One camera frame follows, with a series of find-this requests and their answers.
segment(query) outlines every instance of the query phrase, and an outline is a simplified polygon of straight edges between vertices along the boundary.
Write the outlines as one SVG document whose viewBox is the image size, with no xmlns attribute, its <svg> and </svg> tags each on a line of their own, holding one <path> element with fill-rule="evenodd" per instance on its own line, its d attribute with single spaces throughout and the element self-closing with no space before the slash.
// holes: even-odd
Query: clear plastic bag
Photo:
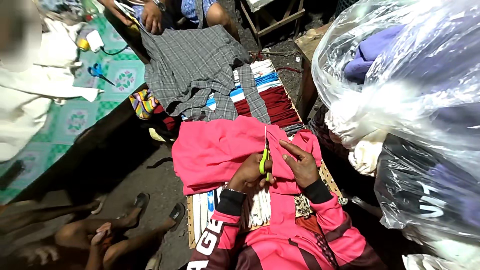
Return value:
<svg viewBox="0 0 480 270">
<path fill-rule="evenodd" d="M 359 42 L 394 25 L 405 27 L 365 83 L 348 82 L 342 69 Z M 384 149 L 379 158 L 375 190 L 389 228 L 416 224 L 480 239 L 479 37 L 476 0 L 361 0 L 334 21 L 315 51 L 312 74 L 330 116 L 361 131 L 349 142 L 380 128 L 422 149 L 389 155 Z M 419 214 L 412 194 L 454 218 Z"/>
</svg>

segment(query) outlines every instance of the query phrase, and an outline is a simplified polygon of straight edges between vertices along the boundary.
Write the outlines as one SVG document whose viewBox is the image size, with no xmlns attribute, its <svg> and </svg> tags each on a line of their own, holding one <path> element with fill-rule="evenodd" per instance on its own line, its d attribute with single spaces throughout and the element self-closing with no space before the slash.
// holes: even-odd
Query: floral tile pattern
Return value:
<svg viewBox="0 0 480 270">
<path fill-rule="evenodd" d="M 89 24 L 99 31 L 107 52 L 115 53 L 126 46 L 126 42 L 102 15 Z M 52 102 L 47 121 L 40 131 L 14 158 L 0 164 L 0 175 L 16 160 L 22 160 L 25 167 L 6 189 L 0 190 L 0 204 L 14 199 L 61 158 L 83 130 L 109 114 L 145 81 L 145 66 L 130 48 L 114 56 L 102 51 L 81 52 L 79 61 L 83 64 L 74 73 L 73 85 L 99 88 L 105 92 L 100 93 L 94 102 L 84 98 L 72 98 L 62 106 Z M 96 62 L 102 65 L 105 77 L 115 86 L 87 72 L 87 68 Z"/>
</svg>

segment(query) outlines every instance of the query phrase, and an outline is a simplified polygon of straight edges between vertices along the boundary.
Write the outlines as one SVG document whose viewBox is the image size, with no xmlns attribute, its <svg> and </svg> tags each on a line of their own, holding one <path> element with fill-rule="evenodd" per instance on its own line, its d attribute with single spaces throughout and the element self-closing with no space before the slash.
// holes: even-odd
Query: wooden stool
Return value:
<svg viewBox="0 0 480 270">
<path fill-rule="evenodd" d="M 293 5 L 298 1 L 298 0 L 290 0 L 290 4 L 287 7 L 287 10 L 285 11 L 285 14 L 283 15 L 283 19 L 280 21 L 275 20 L 265 9 L 265 6 L 272 2 L 273 0 L 240 0 L 240 5 L 243 13 L 245 14 L 245 17 L 248 20 L 248 23 L 250 25 L 250 28 L 253 31 L 253 34 L 255 35 L 257 42 L 258 42 L 258 47 L 259 49 L 262 49 L 262 44 L 260 43 L 260 37 L 264 36 L 273 30 L 281 27 L 282 25 L 285 25 L 291 21 L 295 21 L 295 37 L 298 35 L 299 29 L 300 29 L 300 18 L 303 16 L 305 13 L 305 9 L 303 8 L 303 0 L 299 0 L 299 8 L 298 11 L 292 15 L 290 15 Z M 255 24 L 253 23 L 252 19 L 250 18 L 249 11 L 245 8 L 245 5 L 248 5 L 250 7 L 251 13 L 255 16 Z M 260 17 L 265 20 L 269 26 L 260 29 Z"/>
</svg>

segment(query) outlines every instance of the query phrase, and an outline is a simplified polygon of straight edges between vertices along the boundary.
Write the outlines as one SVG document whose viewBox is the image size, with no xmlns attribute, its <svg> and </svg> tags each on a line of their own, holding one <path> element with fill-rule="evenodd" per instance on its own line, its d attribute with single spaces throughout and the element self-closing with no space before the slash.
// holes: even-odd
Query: knee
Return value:
<svg viewBox="0 0 480 270">
<path fill-rule="evenodd" d="M 229 14 L 219 3 L 210 6 L 206 19 L 208 26 L 223 25 L 223 27 L 227 27 L 230 24 Z"/>
<path fill-rule="evenodd" d="M 109 269 L 109 266 L 111 266 L 124 253 L 125 247 L 126 242 L 120 241 L 107 249 L 103 256 L 103 265 L 105 269 Z"/>
<path fill-rule="evenodd" d="M 73 239 L 80 230 L 82 230 L 82 224 L 79 222 L 66 224 L 55 233 L 55 242 L 58 245 L 68 246 L 69 241 Z"/>
</svg>

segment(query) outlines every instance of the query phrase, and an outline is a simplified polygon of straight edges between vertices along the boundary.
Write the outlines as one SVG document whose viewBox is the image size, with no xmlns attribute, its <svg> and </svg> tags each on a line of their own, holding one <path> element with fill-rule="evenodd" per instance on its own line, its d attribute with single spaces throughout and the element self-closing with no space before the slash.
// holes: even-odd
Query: wooden table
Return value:
<svg viewBox="0 0 480 270">
<path fill-rule="evenodd" d="M 317 29 L 310 29 L 307 34 L 295 40 L 298 51 L 302 54 L 303 74 L 300 83 L 300 91 L 297 96 L 295 107 L 298 110 L 300 118 L 307 120 L 312 111 L 315 101 L 318 98 L 318 92 L 312 78 L 312 58 L 315 49 L 320 40 L 327 32 L 332 23 L 328 23 Z"/>
<path fill-rule="evenodd" d="M 285 14 L 283 18 L 280 21 L 277 21 L 274 17 L 272 17 L 266 9 L 263 7 L 259 8 L 258 10 L 255 11 L 250 11 L 247 10 L 246 7 L 248 7 L 247 3 L 245 2 L 247 0 L 240 0 L 240 6 L 245 14 L 245 17 L 247 18 L 247 21 L 250 25 L 250 28 L 252 29 L 253 34 L 255 35 L 258 43 L 259 49 L 262 49 L 262 44 L 260 43 L 260 37 L 263 35 L 266 35 L 273 30 L 281 27 L 282 25 L 285 25 L 289 22 L 295 21 L 295 37 L 298 35 L 299 28 L 300 28 L 300 18 L 303 16 L 305 13 L 305 9 L 303 8 L 303 0 L 299 0 L 299 7 L 298 11 L 290 14 L 295 2 L 298 0 L 290 0 L 289 5 L 287 6 L 287 9 L 285 11 Z M 276 3 L 280 4 L 283 3 L 284 1 L 276 1 Z M 254 20 L 251 19 L 250 14 L 254 15 Z M 262 18 L 265 22 L 268 23 L 268 27 L 264 29 L 260 29 L 260 18 Z"/>
</svg>

